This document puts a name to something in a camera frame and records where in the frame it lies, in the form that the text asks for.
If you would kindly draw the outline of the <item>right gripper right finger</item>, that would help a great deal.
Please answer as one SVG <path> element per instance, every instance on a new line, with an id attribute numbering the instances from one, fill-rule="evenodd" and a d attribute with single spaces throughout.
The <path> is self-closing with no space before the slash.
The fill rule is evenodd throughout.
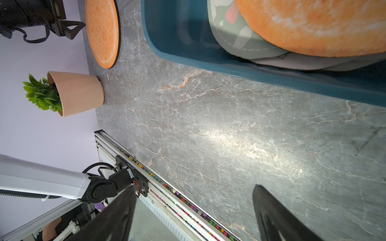
<path id="1" fill-rule="evenodd" d="M 262 241 L 322 240 L 262 185 L 255 185 L 252 202 Z"/>

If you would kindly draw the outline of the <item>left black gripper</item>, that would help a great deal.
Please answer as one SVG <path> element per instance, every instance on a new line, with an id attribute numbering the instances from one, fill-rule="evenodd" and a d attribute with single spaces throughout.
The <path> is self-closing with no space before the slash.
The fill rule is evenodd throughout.
<path id="1" fill-rule="evenodd" d="M 1 0 L 1 34 L 6 38 L 11 38 L 16 28 L 47 25 L 56 35 L 73 40 L 85 23 L 65 19 L 63 1 Z"/>

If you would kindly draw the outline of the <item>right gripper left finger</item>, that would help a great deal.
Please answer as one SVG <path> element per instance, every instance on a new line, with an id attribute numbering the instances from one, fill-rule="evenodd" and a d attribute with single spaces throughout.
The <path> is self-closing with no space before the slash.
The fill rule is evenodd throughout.
<path id="1" fill-rule="evenodd" d="M 122 191 L 103 212 L 69 241 L 128 241 L 137 202 L 134 185 Z"/>

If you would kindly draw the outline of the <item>orange cork coaster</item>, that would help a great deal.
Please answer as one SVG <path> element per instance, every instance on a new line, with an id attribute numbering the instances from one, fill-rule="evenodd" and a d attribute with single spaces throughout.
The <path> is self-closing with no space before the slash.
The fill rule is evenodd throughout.
<path id="1" fill-rule="evenodd" d="M 385 1 L 236 1 L 247 25 L 284 50 L 354 57 L 386 50 Z"/>
<path id="2" fill-rule="evenodd" d="M 114 0 L 85 1 L 85 21 L 88 42 L 100 67 L 115 64 L 120 45 L 120 24 Z"/>

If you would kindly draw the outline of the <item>teal plastic storage box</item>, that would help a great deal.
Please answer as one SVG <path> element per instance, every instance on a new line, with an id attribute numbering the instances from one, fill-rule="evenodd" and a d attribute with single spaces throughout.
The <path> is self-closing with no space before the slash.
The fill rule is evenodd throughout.
<path id="1" fill-rule="evenodd" d="M 142 1 L 151 50 L 176 63 L 257 82 L 378 106 L 386 104 L 384 61 L 351 71 L 297 71 L 254 64 L 227 53 L 209 24 L 206 1 Z"/>

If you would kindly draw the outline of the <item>pale green bunny coaster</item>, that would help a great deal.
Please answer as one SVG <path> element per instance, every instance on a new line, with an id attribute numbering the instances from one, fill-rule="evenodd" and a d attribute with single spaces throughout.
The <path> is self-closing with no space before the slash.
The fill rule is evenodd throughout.
<path id="1" fill-rule="evenodd" d="M 235 1 L 208 0 L 207 7 L 212 33 L 229 54 L 256 62 L 288 53 L 257 35 L 241 16 Z"/>

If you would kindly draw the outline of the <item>blue orange animals coaster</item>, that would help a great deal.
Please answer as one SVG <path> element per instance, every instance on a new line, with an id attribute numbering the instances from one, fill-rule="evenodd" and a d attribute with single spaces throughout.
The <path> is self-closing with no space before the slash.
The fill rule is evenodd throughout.
<path id="1" fill-rule="evenodd" d="M 274 57 L 252 59 L 251 62 L 301 71 L 351 71 L 384 61 L 385 59 L 385 52 L 354 57 L 316 57 L 288 52 Z"/>

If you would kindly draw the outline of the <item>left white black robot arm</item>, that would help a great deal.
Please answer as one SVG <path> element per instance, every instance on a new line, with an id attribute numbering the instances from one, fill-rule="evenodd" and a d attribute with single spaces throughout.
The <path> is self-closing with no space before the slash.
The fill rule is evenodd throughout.
<path id="1" fill-rule="evenodd" d="M 1 1 L 1 34 L 5 38 L 35 26 L 43 26 L 47 35 L 55 33 L 68 39 L 86 29 L 100 67 L 109 69 L 117 60 L 120 25 L 115 1 L 86 1 L 84 22 L 68 21 L 63 1 Z M 101 107 L 105 101 L 102 83 L 93 75 L 50 71 L 40 80 L 29 76 L 23 87 L 28 101 L 61 117 Z M 89 169 L 73 172 L 1 156 L 1 194 L 42 199 L 65 197 L 98 203 L 136 184 L 128 167 L 116 168 L 103 162 L 94 166 L 112 174 L 93 175 Z"/>

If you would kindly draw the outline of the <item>small potted green plant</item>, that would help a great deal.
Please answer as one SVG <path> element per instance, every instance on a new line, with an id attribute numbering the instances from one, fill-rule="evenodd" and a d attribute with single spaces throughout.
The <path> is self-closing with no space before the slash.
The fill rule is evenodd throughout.
<path id="1" fill-rule="evenodd" d="M 105 101 L 102 83 L 93 75 L 49 71 L 40 80 L 29 74 L 23 84 L 29 102 L 61 117 L 101 107 Z"/>

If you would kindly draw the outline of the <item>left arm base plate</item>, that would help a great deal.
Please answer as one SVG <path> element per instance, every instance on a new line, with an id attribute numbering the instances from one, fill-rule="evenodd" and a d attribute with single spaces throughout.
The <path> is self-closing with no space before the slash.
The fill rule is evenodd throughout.
<path id="1" fill-rule="evenodd" d="M 147 177 L 138 171 L 133 165 L 127 162 L 122 156 L 117 155 L 115 159 L 120 168 L 128 170 L 132 179 L 132 183 L 137 186 L 140 196 L 147 197 L 149 193 L 149 180 Z"/>

